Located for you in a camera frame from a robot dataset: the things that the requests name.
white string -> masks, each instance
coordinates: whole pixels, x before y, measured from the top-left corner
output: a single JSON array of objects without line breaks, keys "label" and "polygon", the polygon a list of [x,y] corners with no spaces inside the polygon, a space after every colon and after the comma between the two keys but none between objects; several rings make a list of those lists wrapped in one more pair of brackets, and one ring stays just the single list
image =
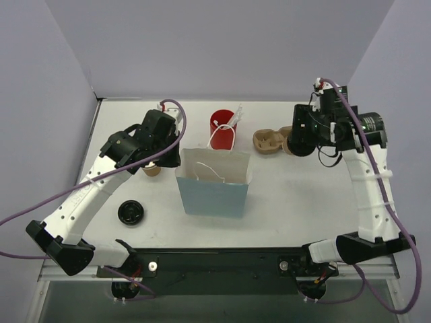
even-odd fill
[{"label": "white string", "polygon": [[212,134],[212,135],[211,135],[211,137],[209,138],[207,148],[209,148],[209,146],[211,145],[211,140],[213,139],[213,137],[214,137],[214,135],[216,134],[216,132],[217,132],[220,128],[222,128],[222,127],[229,127],[229,128],[230,128],[230,130],[232,130],[232,132],[234,133],[234,138],[233,138],[233,140],[232,140],[232,146],[231,146],[231,148],[230,148],[230,151],[232,151],[232,149],[234,148],[234,145],[235,145],[235,130],[234,130],[234,128],[233,128],[232,126],[230,126],[230,125],[228,125],[228,124],[221,124],[220,126],[218,126],[218,127],[215,129],[215,131],[213,132],[213,134]]},{"label": "white string", "polygon": [[213,170],[211,167],[209,167],[208,165],[205,165],[204,163],[201,163],[200,161],[198,161],[198,162],[196,162],[195,163],[195,165],[193,166],[193,173],[195,173],[195,176],[196,176],[196,179],[197,180],[199,180],[199,177],[198,177],[198,175],[196,174],[196,170],[195,170],[195,166],[196,166],[196,164],[199,164],[199,165],[202,165],[202,166],[205,166],[205,167],[207,167],[207,168],[209,168],[210,170],[212,170],[213,171],[213,173],[220,179],[220,180],[223,180],[223,183],[225,182],[225,178],[224,177],[220,177],[220,176],[218,176],[218,174],[216,173],[216,171],[215,170]]}]

wall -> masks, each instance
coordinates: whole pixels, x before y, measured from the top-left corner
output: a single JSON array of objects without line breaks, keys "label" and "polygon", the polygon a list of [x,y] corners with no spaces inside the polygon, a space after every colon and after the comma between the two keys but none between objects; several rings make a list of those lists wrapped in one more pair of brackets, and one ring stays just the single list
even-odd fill
[{"label": "wall", "polygon": [[303,101],[347,83],[393,0],[46,0],[99,97]]},{"label": "wall", "polygon": [[[0,2],[1,218],[70,187],[77,176],[96,99],[43,0]],[[0,249],[41,251],[25,234],[52,203],[4,225]],[[23,322],[41,261],[0,258],[2,323]]]},{"label": "wall", "polygon": [[[418,241],[424,280],[412,322],[429,322],[431,316],[430,15],[429,0],[396,0],[349,82],[350,101],[385,120],[397,213]],[[409,300],[413,257],[404,252],[396,259]]]}]

